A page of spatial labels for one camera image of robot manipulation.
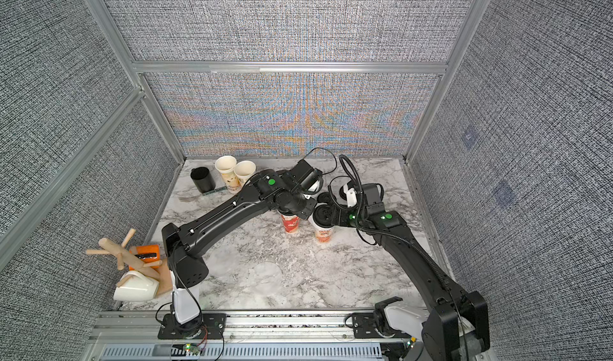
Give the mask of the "red paper cup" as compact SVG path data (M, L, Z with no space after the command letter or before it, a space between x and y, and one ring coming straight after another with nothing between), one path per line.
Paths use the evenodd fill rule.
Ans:
M299 230L299 221L300 218L296 215L291 214L281 214L284 230L287 234L297 233Z

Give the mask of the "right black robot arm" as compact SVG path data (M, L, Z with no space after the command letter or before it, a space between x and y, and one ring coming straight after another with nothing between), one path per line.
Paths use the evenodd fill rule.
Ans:
M426 252L408 223L386 210L381 186L365 185L352 206L330 195L330 223L357 228L396 260L426 305L420 339L433 360L469 360L490 349L488 305L479 292L467 292Z

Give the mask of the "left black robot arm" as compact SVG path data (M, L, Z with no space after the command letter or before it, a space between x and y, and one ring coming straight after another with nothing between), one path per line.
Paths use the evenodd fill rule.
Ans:
M164 250L172 280L172 324L186 335L202 327L202 309L191 288L209 274L203 256L216 242L249 220L276 210L306 220L321 190L321 170L302 159L289 170L265 169L252 175L229 200L196 220L162 228Z

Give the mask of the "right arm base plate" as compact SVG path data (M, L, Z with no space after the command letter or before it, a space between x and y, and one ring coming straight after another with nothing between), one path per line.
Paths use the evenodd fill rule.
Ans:
M373 312L354 312L348 316L345 324L353 331L354 338L359 340L411 338L411 335L399 330L382 329L378 326Z

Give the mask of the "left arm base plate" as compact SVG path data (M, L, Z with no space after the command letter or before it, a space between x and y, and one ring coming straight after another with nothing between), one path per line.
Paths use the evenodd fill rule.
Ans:
M202 313L198 319L179 324L174 314L166 314L162 319L158 340L221 340L227 321L224 313Z

